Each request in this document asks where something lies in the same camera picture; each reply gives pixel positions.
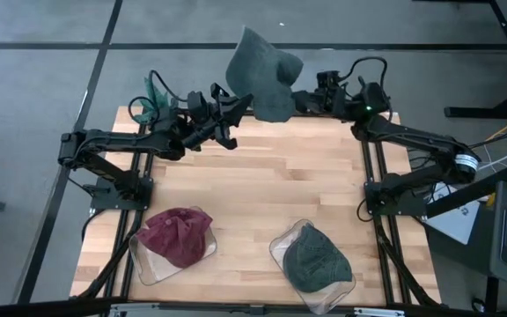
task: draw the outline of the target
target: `wooden table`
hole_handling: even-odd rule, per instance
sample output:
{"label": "wooden table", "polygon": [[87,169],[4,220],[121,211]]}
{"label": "wooden table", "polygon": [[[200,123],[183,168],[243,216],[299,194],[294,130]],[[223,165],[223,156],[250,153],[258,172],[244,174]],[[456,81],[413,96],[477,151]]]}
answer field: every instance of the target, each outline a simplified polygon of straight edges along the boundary
{"label": "wooden table", "polygon": [[[119,108],[113,131],[137,131],[125,107]],[[141,284],[135,269],[129,298],[302,305],[268,246],[306,218],[349,259],[357,284],[342,304],[384,305],[373,225],[356,217],[356,207],[364,197],[365,172],[361,144],[349,125],[328,118],[266,123],[244,117],[231,135],[239,144],[233,151],[207,142],[202,152],[188,151],[178,162],[154,159],[154,193],[144,219],[173,207],[200,206],[214,219],[211,227],[218,246],[211,257],[152,286]],[[410,170],[404,148],[392,144],[384,148],[389,172]],[[107,159],[129,169],[132,155],[108,153]],[[118,210],[106,211],[88,226],[71,295],[84,291],[109,260],[119,215]],[[423,228],[411,217],[397,220],[408,268],[426,292],[439,300]],[[117,295],[124,265],[122,261],[117,270]],[[401,301],[396,269],[392,264],[390,268],[394,296]]]}

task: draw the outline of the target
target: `green cloth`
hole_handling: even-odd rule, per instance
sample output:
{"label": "green cloth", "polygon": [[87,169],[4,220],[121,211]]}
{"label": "green cloth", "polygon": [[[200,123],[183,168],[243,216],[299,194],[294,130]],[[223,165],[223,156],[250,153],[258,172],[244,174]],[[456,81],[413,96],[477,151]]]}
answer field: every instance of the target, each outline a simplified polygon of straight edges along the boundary
{"label": "green cloth", "polygon": [[291,86],[303,62],[293,54],[274,48],[252,29],[244,27],[242,38],[226,69],[226,83],[240,98],[253,95],[255,119],[286,122],[297,111]]}
{"label": "green cloth", "polygon": [[314,226],[303,226],[300,236],[285,251],[283,270],[299,291],[315,292],[340,281],[351,282],[348,259]]}

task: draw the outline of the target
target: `clear plastic container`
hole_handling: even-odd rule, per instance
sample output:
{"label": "clear plastic container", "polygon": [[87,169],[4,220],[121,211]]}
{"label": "clear plastic container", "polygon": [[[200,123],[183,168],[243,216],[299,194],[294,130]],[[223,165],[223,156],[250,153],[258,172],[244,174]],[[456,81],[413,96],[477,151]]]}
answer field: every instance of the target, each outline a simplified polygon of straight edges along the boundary
{"label": "clear plastic container", "polygon": [[[217,251],[217,240],[215,239],[210,227],[205,232],[205,244],[206,248],[204,256],[200,261],[192,266],[201,263],[205,258]],[[138,271],[140,282],[144,285],[154,285],[155,283],[163,281],[169,276],[173,276],[183,270],[182,268],[173,266],[165,257],[150,251],[138,241],[136,235],[133,235],[132,238],[130,238],[129,249],[132,261]]]}
{"label": "clear plastic container", "polygon": [[[300,237],[302,228],[305,225],[313,225],[312,222],[306,219],[299,220],[296,222],[291,229],[285,232],[283,235],[277,237],[269,245],[269,252],[273,256],[273,259],[279,265],[279,268],[284,272],[283,258],[289,246]],[[356,287],[355,275],[351,275],[351,281],[340,281],[333,282],[330,285],[315,291],[315,292],[303,292],[297,290],[300,298],[305,302],[311,312],[316,314],[324,314],[329,312],[338,303],[348,295]]]}

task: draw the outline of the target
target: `maroon cloth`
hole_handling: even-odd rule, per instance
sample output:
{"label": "maroon cloth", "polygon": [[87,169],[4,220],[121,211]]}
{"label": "maroon cloth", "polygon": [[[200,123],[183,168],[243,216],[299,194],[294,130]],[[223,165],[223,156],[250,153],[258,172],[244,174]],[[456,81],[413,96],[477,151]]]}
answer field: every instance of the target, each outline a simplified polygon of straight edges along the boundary
{"label": "maroon cloth", "polygon": [[146,220],[149,229],[140,229],[136,238],[173,266],[184,269],[204,256],[205,232],[211,222],[212,218],[198,208],[173,208]]}

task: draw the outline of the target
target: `desk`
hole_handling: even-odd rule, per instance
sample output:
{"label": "desk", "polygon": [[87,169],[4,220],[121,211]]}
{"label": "desk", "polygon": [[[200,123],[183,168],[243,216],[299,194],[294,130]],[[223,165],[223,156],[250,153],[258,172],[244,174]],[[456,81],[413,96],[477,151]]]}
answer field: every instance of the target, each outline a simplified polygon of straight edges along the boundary
{"label": "desk", "polygon": [[[113,131],[137,131],[127,108],[119,108]],[[356,217],[365,172],[361,144],[349,125],[307,117],[266,123],[247,116],[231,135],[239,144],[233,151],[207,142],[201,152],[189,151],[178,162],[154,159],[154,194],[144,219],[172,207],[200,206],[214,219],[211,227],[218,247],[211,257],[152,286],[141,284],[135,269],[129,299],[302,305],[268,246],[288,226],[307,218],[352,266],[357,285],[342,304],[384,305],[373,225]],[[406,150],[392,144],[384,147],[388,171],[407,173]],[[108,153],[107,159],[129,169],[132,155]],[[71,295],[84,291],[110,258],[119,214],[105,211],[89,224]],[[408,268],[439,300],[423,228],[411,217],[397,220]],[[117,270],[113,295],[119,294],[124,265],[122,261]],[[390,272],[400,302],[392,264]]]}

